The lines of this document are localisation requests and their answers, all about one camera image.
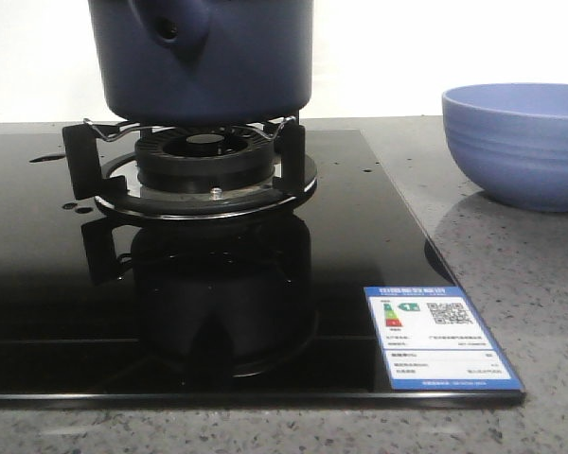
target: label sticker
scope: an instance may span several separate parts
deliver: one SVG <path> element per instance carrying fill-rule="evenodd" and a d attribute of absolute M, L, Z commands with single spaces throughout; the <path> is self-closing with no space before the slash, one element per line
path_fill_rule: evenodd
<path fill-rule="evenodd" d="M 522 389 L 459 287 L 364 291 L 394 390 Z"/>

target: blue ceramic pot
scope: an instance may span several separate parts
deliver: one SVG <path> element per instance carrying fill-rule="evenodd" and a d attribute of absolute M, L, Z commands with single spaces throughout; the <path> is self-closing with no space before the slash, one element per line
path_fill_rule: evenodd
<path fill-rule="evenodd" d="M 89 0 L 105 97 L 129 120 L 236 125 L 311 95 L 312 0 Z"/>

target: blue pot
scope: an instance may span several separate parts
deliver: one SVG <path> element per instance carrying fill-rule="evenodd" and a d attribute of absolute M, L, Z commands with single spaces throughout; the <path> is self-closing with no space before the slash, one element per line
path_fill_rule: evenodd
<path fill-rule="evenodd" d="M 89 0 L 105 97 L 129 120 L 236 125 L 311 96 L 312 0 Z"/>
<path fill-rule="evenodd" d="M 460 87 L 442 106 L 449 149 L 474 183 L 510 205 L 568 211 L 568 85 Z"/>

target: burner ring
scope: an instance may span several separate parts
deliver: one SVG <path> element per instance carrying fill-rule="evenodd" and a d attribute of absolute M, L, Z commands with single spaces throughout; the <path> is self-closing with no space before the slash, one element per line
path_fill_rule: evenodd
<path fill-rule="evenodd" d="M 134 223 L 136 220 L 210 220 L 240 218 L 279 209 L 293 209 L 309 199 L 317 187 L 315 162 L 305 156 L 305 189 L 299 196 L 284 194 L 273 187 L 274 175 L 263 182 L 231 191 L 223 191 L 217 200 L 211 194 L 175 194 L 147 189 L 138 180 L 134 154 L 120 156 L 102 167 L 104 178 L 124 176 L 127 191 L 106 193 L 95 197 L 99 210 L 107 215 L 122 216 Z"/>
<path fill-rule="evenodd" d="M 236 127 L 159 131 L 139 139 L 134 152 L 139 181 L 168 192 L 231 190 L 274 172 L 273 143 Z"/>

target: black glass cooktop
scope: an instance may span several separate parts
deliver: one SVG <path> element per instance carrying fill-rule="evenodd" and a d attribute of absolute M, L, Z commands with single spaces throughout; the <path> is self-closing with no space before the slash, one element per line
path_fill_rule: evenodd
<path fill-rule="evenodd" d="M 358 131 L 307 150 L 293 213 L 139 227 L 73 200 L 58 134 L 0 134 L 0 407 L 521 401 L 392 390 L 364 287 L 454 280 Z"/>

